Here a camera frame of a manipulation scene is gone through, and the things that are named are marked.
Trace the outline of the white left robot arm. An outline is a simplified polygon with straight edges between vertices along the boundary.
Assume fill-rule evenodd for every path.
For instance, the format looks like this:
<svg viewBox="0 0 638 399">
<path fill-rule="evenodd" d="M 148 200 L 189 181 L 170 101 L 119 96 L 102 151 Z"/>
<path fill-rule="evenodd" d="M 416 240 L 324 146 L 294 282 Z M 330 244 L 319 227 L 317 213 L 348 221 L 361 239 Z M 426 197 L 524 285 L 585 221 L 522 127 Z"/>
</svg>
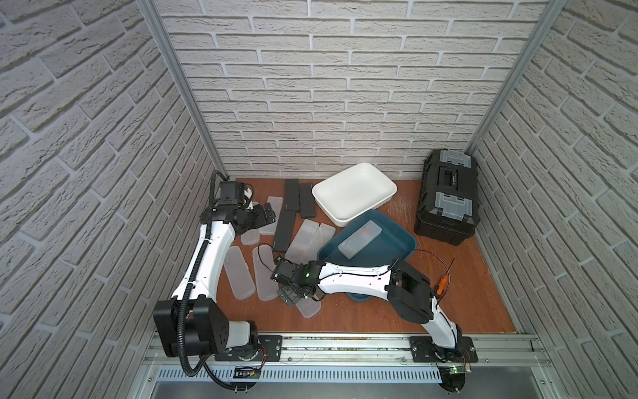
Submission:
<svg viewBox="0 0 638 399">
<path fill-rule="evenodd" d="M 188 363 L 240 348 L 257 351 L 254 322 L 233 322 L 217 304 L 219 278 L 238 235 L 276 221 L 272 206 L 209 206 L 200 216 L 199 239 L 183 279 L 170 298 L 156 303 L 153 319 L 168 357 Z"/>
</svg>

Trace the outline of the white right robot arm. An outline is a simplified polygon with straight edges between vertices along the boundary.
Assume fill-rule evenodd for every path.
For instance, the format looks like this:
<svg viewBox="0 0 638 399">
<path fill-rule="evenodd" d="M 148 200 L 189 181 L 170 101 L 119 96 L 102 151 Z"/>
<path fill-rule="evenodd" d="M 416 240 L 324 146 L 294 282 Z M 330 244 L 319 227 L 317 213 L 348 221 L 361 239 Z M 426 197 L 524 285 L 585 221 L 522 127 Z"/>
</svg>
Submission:
<svg viewBox="0 0 638 399">
<path fill-rule="evenodd" d="M 360 294 L 385 300 L 401 319 L 422 326 L 442 357 L 460 350 L 462 332 L 440 307 L 443 294 L 403 259 L 361 268 L 324 261 L 294 264 L 279 258 L 271 279 L 280 285 L 289 303 L 314 299 L 318 294 Z"/>
</svg>

